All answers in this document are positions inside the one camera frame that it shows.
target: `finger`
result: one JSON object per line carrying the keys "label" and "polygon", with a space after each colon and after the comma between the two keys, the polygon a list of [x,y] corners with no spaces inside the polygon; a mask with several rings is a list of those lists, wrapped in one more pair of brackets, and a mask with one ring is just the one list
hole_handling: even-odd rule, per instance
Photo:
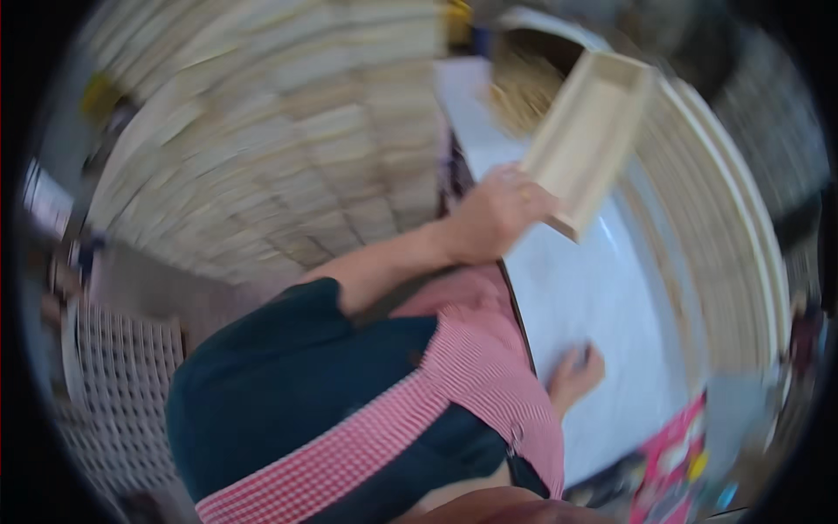
{"label": "finger", "polygon": [[605,359],[599,349],[593,344],[588,344],[586,348],[586,365],[585,367],[591,372],[600,372],[605,369]]}
{"label": "finger", "polygon": [[561,210],[561,201],[535,182],[526,182],[519,191],[525,195],[525,209],[530,220],[542,220]]}
{"label": "finger", "polygon": [[484,177],[484,181],[508,179],[510,174],[516,172],[518,172],[518,163],[516,162],[498,164],[489,170],[489,173]]}
{"label": "finger", "polygon": [[561,356],[558,368],[559,375],[563,377],[570,376],[573,373],[573,368],[576,367],[578,361],[579,349],[576,346],[573,346],[571,349],[565,351],[565,354]]}

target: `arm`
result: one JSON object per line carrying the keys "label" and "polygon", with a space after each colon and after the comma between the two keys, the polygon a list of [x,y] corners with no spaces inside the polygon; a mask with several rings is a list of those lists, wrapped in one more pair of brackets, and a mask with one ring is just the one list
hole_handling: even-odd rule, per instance
{"label": "arm", "polygon": [[351,316],[413,277],[497,260],[529,225],[556,207],[554,197],[514,164],[505,164],[493,169],[449,217],[326,262],[301,283],[334,278],[341,287],[340,310]]}

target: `shirt sleeve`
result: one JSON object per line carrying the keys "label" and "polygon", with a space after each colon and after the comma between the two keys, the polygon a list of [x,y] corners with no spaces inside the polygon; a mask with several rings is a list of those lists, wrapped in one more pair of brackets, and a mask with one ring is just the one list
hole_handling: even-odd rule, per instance
{"label": "shirt sleeve", "polygon": [[301,350],[352,335],[353,325],[338,308],[340,285],[334,278],[292,286],[256,311],[209,337],[198,348],[259,351],[282,346]]}

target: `person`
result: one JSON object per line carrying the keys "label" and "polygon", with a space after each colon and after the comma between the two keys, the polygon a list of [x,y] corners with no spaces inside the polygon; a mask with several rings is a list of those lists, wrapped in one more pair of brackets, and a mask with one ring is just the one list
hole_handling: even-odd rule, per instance
{"label": "person", "polygon": [[[313,269],[201,344],[166,410],[201,519],[598,521],[558,499],[561,421],[602,380],[602,355],[569,350],[545,389],[496,264],[559,205],[497,167],[451,215]],[[460,268],[353,324],[445,267]]]}

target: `hand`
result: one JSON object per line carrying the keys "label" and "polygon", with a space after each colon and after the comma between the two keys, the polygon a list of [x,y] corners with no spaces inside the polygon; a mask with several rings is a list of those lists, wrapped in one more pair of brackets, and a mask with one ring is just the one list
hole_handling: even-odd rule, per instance
{"label": "hand", "polygon": [[477,265],[501,258],[533,222],[559,209],[559,200],[528,180],[517,163],[497,166],[437,226],[448,262]]}
{"label": "hand", "polygon": [[605,360],[595,345],[588,343],[582,363],[579,357],[576,347],[565,353],[547,387],[547,394],[560,419],[605,377]]}

